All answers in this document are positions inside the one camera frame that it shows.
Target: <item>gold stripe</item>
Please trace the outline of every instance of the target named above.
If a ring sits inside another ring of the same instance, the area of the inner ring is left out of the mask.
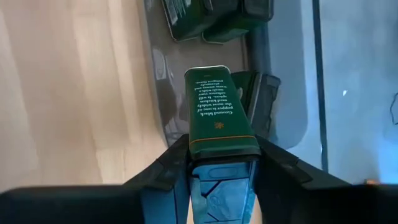
[[[189,145],[200,142],[200,141],[212,141],[212,140],[220,140],[220,139],[233,139],[233,138],[256,138],[254,136],[245,135],[245,136],[226,136],[226,137],[215,137],[215,138],[204,138],[204,139],[196,139],[189,143]]]

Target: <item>glass panel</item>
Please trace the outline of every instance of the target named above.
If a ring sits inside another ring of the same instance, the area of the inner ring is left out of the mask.
[[[271,74],[282,84],[271,141],[321,168],[312,1],[275,1],[268,23]]]
[[[321,0],[330,173],[398,182],[398,1]]]

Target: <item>green package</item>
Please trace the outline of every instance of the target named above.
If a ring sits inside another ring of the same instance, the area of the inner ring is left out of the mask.
[[[273,0],[241,0],[238,8],[207,28],[203,40],[216,44],[228,42],[264,25],[274,13]]]
[[[162,0],[177,42],[196,38],[217,19],[237,10],[239,0]]]
[[[185,85],[192,159],[261,154],[228,68],[191,68]]]

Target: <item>metal edge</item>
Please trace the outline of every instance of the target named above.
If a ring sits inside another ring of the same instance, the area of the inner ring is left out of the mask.
[[[320,2],[312,0],[313,31],[315,39],[315,64],[317,66],[318,107],[321,139],[321,165],[322,170],[329,173],[328,138],[326,128],[326,104],[325,81],[323,77],[323,53],[322,53],[322,27],[320,17]]]

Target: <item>tin lid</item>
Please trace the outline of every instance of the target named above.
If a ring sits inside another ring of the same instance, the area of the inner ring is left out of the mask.
[[[212,16],[221,16],[238,10],[239,0],[203,0],[206,13]]]
[[[242,0],[243,13],[263,21],[271,20],[274,13],[274,0]]]

